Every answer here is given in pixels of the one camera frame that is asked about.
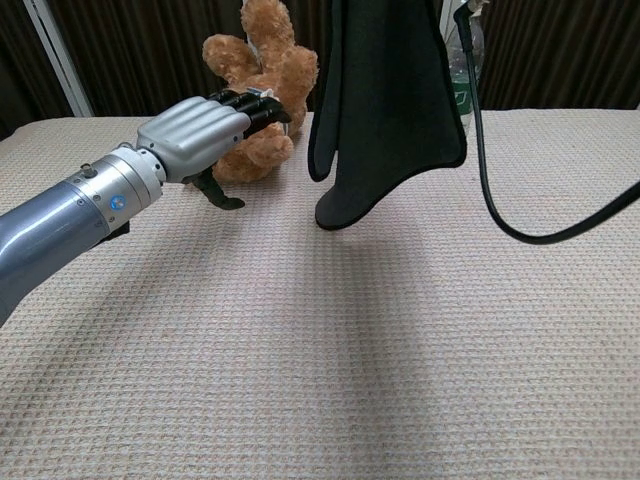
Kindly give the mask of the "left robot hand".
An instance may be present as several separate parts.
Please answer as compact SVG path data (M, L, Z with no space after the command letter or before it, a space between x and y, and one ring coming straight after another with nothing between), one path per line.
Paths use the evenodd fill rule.
M280 101L265 91L223 89L183 100L143 123L135 148L159 160L168 183L192 184L216 207L236 210L245 202L227 196L211 168L250 135L290 122Z

